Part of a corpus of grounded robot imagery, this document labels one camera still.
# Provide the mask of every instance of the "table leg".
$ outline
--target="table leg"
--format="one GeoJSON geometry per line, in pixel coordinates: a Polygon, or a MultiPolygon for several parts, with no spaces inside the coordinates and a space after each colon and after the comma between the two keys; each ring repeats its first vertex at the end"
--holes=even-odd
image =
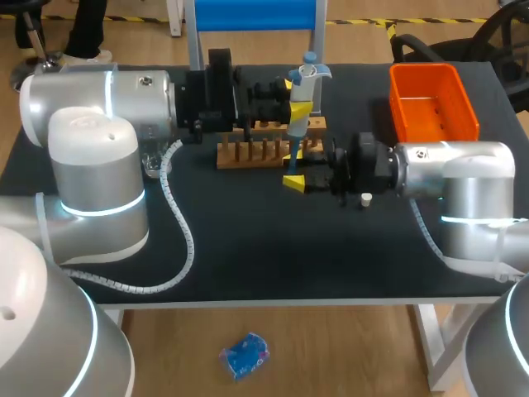
{"type": "Polygon", "coordinates": [[[105,313],[120,329],[122,329],[123,314],[125,313],[125,310],[108,309],[105,310],[105,313]]]}
{"type": "Polygon", "coordinates": [[[166,0],[172,37],[182,35],[183,0],[166,0]]]}
{"type": "Polygon", "coordinates": [[[414,305],[431,391],[448,391],[461,377],[463,343],[487,304],[457,304],[440,326],[433,304],[414,305]]]}

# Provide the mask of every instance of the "white spiral cable wrap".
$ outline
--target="white spiral cable wrap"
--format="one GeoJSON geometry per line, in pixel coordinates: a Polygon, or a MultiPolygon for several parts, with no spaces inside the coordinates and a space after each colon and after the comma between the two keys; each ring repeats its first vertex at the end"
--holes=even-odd
{"type": "Polygon", "coordinates": [[[431,234],[428,231],[427,225],[422,220],[421,211],[419,210],[419,207],[417,206],[417,202],[414,199],[410,200],[410,206],[412,207],[413,215],[415,215],[415,219],[417,220],[417,225],[419,225],[419,228],[421,229],[422,235],[426,239],[428,245],[430,246],[431,250],[434,254],[437,255],[439,259],[445,262],[445,256],[437,246],[436,242],[433,241],[433,238],[431,238],[431,234]]]}
{"type": "Polygon", "coordinates": [[[173,195],[171,194],[171,189],[169,187],[169,182],[167,181],[167,173],[169,165],[171,164],[171,159],[173,158],[174,153],[182,147],[181,140],[176,141],[169,149],[165,152],[162,157],[162,163],[160,166],[160,183],[162,191],[164,192],[165,199],[169,204],[171,211],[173,211],[174,217],[178,221],[180,228],[182,229],[183,238],[185,238],[188,255],[183,265],[182,270],[171,280],[168,280],[160,285],[154,285],[151,287],[139,287],[134,285],[127,285],[119,283],[114,280],[107,279],[98,275],[93,275],[91,273],[79,270],[64,269],[66,275],[73,277],[75,279],[90,281],[94,284],[103,285],[110,289],[115,289],[117,291],[125,292],[128,294],[157,294],[167,289],[173,288],[176,284],[183,280],[183,278],[188,274],[191,266],[193,265],[193,260],[195,257],[195,245],[193,241],[193,235],[189,229],[188,223],[185,222],[185,218],[180,212],[179,206],[174,201],[173,195]]]}

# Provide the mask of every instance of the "black pants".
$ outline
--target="black pants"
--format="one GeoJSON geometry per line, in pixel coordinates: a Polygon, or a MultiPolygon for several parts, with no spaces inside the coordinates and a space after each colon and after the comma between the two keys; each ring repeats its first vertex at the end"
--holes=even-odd
{"type": "MultiPolygon", "coordinates": [[[[107,10],[107,0],[79,0],[74,28],[69,33],[69,41],[64,53],[77,58],[94,58],[99,54],[103,41],[102,21],[107,10]]],[[[41,10],[31,12],[31,19],[41,23],[41,10]]],[[[31,48],[27,27],[22,15],[17,16],[15,36],[19,48],[31,48]]]]}

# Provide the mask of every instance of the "blue chair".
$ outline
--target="blue chair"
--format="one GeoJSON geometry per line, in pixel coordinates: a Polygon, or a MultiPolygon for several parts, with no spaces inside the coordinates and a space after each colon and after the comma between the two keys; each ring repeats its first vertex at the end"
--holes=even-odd
{"type": "MultiPolygon", "coordinates": [[[[309,30],[309,50],[319,64],[325,46],[326,10],[327,0],[185,0],[190,68],[204,70],[201,31],[309,30]]],[[[319,82],[312,114],[320,112],[321,92],[319,82]]]]}

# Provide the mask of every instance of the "orange plastic container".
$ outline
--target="orange plastic container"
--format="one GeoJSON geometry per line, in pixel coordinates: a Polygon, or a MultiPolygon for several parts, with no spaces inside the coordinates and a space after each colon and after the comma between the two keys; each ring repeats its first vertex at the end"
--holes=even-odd
{"type": "Polygon", "coordinates": [[[398,141],[478,140],[478,119],[454,66],[395,64],[389,74],[398,141]]]}

